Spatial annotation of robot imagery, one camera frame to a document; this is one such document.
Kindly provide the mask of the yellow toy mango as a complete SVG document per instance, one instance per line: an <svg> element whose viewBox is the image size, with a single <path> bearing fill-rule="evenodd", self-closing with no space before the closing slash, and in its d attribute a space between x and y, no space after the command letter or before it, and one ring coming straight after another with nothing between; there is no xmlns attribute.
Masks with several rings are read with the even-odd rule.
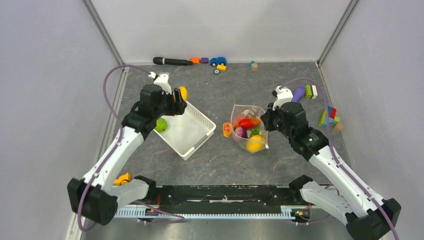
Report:
<svg viewBox="0 0 424 240"><path fill-rule="evenodd" d="M179 92L180 92L180 95L181 95L181 98L186 102L187 101L187 99L188 99L188 91L187 91L187 88L186 87L184 87L184 86L179 86Z"/></svg>

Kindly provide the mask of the green toy pepper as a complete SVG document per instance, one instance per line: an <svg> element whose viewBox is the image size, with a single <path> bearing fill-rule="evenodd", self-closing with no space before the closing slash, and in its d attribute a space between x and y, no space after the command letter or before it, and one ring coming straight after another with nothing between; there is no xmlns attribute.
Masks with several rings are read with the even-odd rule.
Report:
<svg viewBox="0 0 424 240"><path fill-rule="evenodd" d="M157 121L156 121L156 127L155 127L155 130L158 132L158 133L163 133L163 132L165 132L166 130L168 129L168 122L164 119L164 118L159 118Z"/></svg>

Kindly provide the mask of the green toy grapes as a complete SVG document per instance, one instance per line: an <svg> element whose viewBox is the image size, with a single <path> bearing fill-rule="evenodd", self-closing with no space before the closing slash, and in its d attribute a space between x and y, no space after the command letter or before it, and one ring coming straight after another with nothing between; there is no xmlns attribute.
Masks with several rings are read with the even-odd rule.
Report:
<svg viewBox="0 0 424 240"><path fill-rule="evenodd" d="M255 135L260 135L260 134L261 134L261 128L260 128L259 125L250 129L250 137L255 136Z"/></svg>

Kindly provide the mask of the yellow toy lemon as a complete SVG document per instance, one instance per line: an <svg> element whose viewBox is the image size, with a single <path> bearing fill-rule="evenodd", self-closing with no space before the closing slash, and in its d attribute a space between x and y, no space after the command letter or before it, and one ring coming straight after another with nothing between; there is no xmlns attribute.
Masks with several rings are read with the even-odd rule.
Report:
<svg viewBox="0 0 424 240"><path fill-rule="evenodd" d="M265 147L265 139L261 135L252 135L246 143L246 149L250 153L256 153Z"/></svg>

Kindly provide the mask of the clear zip top bag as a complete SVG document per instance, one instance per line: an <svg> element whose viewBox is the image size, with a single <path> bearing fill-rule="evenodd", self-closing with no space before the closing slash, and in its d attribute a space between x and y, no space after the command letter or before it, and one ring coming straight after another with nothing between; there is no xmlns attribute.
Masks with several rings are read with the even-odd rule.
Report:
<svg viewBox="0 0 424 240"><path fill-rule="evenodd" d="M245 116L243 114L243 111L245 111L245 110L250 110L250 114L248 116ZM249 140L250 134L251 134L251 129L246 129L247 138L241 138L234 133L234 130L239 127L238 126L239 121L244 119L244 118L260 118L261 115L263 115L264 113L265 113L265 110L263 108L261 108L259 106L255 106L255 105L238 105L238 104L235 104L233 106L231 118L230 118L230 123L231 123L231 127L232 127L231 138L238 145L238 147L249 152L246 148L246 145L247 145L247 141ZM264 138L264 143L265 143L265 147L263 148L263 150L269 149L268 131L265 130L265 126L264 126L262 121L260 122L259 126L260 126L260 135Z"/></svg>

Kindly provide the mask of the red orange toy chili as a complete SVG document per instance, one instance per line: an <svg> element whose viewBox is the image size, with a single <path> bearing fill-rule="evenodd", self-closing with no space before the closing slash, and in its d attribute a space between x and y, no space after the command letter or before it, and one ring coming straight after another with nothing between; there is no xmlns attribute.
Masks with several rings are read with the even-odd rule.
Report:
<svg viewBox="0 0 424 240"><path fill-rule="evenodd" d="M251 126L249 118L250 117L246 117L246 118L240 120L239 123L238 123L238 126L244 128L245 130L252 129L253 127Z"/></svg>

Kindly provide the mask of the purple toy onion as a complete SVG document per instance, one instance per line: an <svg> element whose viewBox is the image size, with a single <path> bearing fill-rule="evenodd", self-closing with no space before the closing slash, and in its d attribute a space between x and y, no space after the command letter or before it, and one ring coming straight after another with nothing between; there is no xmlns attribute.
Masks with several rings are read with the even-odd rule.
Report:
<svg viewBox="0 0 424 240"><path fill-rule="evenodd" d="M247 138L248 138L247 130L246 130L246 129L244 129L244 128L242 128L242 127L237 127L237 128L234 130L234 133L235 133L238 137L240 137L240 138L242 138L242 139L247 139Z"/></svg>

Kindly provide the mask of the orange toy pumpkin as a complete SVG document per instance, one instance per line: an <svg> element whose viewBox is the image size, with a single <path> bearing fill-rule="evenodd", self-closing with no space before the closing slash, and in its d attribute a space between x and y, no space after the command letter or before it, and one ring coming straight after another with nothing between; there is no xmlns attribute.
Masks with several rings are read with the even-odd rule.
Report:
<svg viewBox="0 0 424 240"><path fill-rule="evenodd" d="M249 118L249 121L250 121L252 128L260 125L260 123L261 123L261 119L258 118L258 117L251 117L251 118Z"/></svg>

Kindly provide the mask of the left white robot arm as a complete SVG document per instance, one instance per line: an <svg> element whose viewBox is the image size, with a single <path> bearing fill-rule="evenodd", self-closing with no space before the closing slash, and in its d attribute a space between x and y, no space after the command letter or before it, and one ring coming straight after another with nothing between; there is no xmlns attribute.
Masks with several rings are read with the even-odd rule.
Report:
<svg viewBox="0 0 424 240"><path fill-rule="evenodd" d="M72 211L105 226L127 204L137 200L153 203L157 190L150 185L154 181L135 179L121 186L115 186L114 182L129 157L155 129L157 120L183 115L186 107L184 87L167 92L160 85L146 84L103 156L81 179L72 178L67 184Z"/></svg>

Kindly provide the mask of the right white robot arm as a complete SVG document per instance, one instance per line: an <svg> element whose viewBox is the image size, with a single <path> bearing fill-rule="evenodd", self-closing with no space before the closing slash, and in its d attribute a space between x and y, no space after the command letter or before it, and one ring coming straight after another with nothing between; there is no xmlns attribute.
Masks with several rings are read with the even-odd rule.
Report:
<svg viewBox="0 0 424 240"><path fill-rule="evenodd" d="M298 102L281 106L269 103L260 117L267 131L283 134L292 149L323 173L338 190L333 193L306 175L290 183L289 199L320 207L345 225L354 240L379 240L388 232L399 239L395 226L401 205L385 199L344 162L320 130L309 126L306 112Z"/></svg>

